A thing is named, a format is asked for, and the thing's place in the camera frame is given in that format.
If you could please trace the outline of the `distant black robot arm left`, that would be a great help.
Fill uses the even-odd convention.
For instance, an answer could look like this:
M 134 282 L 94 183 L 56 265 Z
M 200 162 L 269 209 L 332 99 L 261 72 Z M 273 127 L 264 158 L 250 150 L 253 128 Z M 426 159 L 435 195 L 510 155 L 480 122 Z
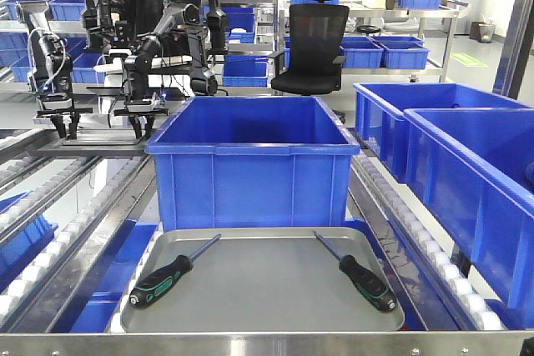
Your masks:
M 78 108 L 73 98 L 73 60 L 66 41 L 50 28 L 46 1 L 17 3 L 18 21 L 28 29 L 28 84 L 38 103 L 37 116 L 47 118 L 61 139 L 78 138 L 78 124 L 91 108 Z

